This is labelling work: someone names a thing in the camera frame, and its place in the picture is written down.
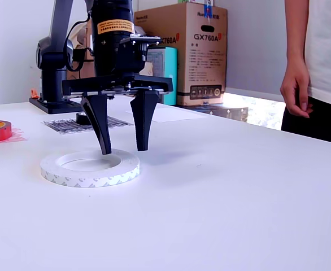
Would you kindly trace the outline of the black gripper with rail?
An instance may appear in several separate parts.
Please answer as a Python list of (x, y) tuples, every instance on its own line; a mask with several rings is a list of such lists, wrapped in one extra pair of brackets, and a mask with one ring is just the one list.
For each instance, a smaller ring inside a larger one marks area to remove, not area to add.
[(108, 130), (108, 95), (137, 94), (130, 102), (136, 131), (138, 151), (147, 151), (153, 114), (159, 93), (173, 92), (171, 78), (143, 76), (148, 47), (158, 44), (160, 37), (130, 36), (119, 42), (115, 68), (109, 75), (65, 80), (62, 94), (65, 97), (81, 97), (81, 106), (88, 117), (103, 155), (112, 153)]

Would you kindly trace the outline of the person's right hand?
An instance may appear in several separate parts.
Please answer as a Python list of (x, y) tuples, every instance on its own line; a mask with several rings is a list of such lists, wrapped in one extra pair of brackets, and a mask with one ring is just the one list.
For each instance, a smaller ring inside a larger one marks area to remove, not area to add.
[(290, 114), (310, 118), (312, 106), (308, 105), (310, 77), (303, 62), (288, 63), (280, 92)]

